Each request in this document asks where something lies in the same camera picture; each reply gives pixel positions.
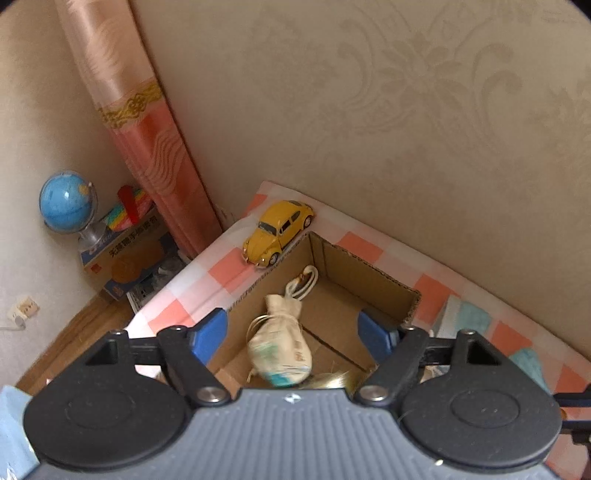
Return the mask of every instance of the black circular cover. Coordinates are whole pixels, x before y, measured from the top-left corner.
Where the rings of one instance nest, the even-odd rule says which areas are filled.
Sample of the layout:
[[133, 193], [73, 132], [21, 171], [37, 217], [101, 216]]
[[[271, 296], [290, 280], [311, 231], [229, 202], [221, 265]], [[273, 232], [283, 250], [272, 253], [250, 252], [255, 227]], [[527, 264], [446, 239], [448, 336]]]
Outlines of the black circular cover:
[[58, 377], [39, 392], [24, 417], [37, 455], [72, 470], [118, 468], [158, 452], [180, 434], [187, 420], [182, 396], [141, 375], [119, 380], [98, 376], [81, 388]]
[[415, 387], [401, 421], [433, 458], [479, 471], [541, 462], [561, 427], [552, 396], [520, 371], [484, 365], [452, 368]]

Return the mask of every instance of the beige cloth bag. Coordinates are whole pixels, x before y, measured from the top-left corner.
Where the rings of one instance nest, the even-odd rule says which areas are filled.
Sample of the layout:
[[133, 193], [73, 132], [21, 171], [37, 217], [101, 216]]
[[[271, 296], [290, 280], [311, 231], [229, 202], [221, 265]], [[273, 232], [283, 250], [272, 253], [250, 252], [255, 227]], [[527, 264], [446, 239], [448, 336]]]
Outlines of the beige cloth bag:
[[250, 335], [262, 324], [248, 342], [252, 373], [275, 387], [290, 387], [304, 381], [312, 369], [312, 354], [298, 321], [301, 302], [281, 295], [267, 295], [265, 301], [267, 315], [255, 319], [249, 328]]

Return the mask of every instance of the wall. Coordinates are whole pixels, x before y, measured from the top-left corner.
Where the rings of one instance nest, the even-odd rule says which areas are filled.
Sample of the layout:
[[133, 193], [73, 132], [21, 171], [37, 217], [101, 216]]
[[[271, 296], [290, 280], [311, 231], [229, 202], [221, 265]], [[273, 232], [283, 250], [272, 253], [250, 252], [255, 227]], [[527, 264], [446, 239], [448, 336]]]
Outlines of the wall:
[[299, 189], [591, 355], [591, 24], [572, 4], [132, 3], [218, 206]]
[[131, 179], [79, 80], [51, 0], [0, 15], [0, 317], [21, 294], [41, 306], [23, 332], [0, 331], [0, 385], [12, 384], [92, 298], [75, 236], [53, 235], [37, 200], [70, 168], [92, 180], [101, 212]]

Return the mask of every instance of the car's rear wheel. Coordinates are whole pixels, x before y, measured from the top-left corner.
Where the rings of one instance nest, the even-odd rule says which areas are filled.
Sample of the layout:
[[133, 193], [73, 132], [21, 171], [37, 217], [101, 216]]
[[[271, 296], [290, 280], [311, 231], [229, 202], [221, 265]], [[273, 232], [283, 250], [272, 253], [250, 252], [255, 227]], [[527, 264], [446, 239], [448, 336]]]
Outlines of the car's rear wheel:
[[271, 255], [271, 258], [269, 259], [269, 266], [275, 265], [275, 263], [277, 263], [277, 259], [279, 259], [279, 253], [275, 252]]

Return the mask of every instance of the car windshield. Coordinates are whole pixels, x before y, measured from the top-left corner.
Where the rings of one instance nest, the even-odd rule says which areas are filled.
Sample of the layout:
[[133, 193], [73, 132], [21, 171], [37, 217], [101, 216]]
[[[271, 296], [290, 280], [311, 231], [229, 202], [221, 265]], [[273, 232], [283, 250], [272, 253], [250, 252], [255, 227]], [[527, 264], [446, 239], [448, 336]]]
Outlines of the car windshield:
[[261, 230], [264, 230], [267, 233], [270, 233], [271, 235], [276, 235], [277, 234], [277, 230], [275, 229], [275, 227], [272, 227], [268, 223], [259, 222], [259, 228]]

